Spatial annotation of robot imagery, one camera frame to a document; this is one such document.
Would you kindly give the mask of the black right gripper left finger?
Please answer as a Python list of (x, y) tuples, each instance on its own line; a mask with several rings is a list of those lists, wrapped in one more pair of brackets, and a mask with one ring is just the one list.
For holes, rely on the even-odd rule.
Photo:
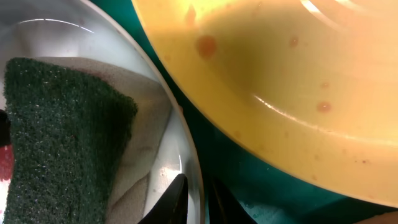
[(188, 180), (178, 174), (139, 224), (186, 224), (187, 215)]

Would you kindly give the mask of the green scrubbing sponge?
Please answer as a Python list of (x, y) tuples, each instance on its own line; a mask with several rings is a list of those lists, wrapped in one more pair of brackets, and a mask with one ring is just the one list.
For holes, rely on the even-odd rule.
[(30, 58), (4, 74), (14, 169), (5, 223), (104, 223), (134, 100), (104, 80)]

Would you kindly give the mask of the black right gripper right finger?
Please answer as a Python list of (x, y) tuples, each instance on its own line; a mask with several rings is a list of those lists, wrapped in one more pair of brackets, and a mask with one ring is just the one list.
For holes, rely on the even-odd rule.
[(208, 188), (210, 224), (256, 224), (231, 191), (219, 179), (212, 178)]

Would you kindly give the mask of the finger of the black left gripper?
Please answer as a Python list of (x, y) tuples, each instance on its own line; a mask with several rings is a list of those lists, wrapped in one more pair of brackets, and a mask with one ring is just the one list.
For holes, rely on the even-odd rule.
[(10, 138), (11, 122), (4, 110), (0, 111), (0, 146), (7, 146), (11, 143)]

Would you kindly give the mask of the light blue plate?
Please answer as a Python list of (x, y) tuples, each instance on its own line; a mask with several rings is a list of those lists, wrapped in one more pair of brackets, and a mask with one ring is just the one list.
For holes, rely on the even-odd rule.
[[(188, 180), (187, 223), (205, 221), (203, 181), (183, 114), (137, 42), (90, 1), (1, 0), (1, 110), (12, 58), (30, 58), (96, 76), (137, 105), (104, 223), (139, 223), (178, 174)], [(1, 147), (1, 222), (14, 169), (12, 142)]]

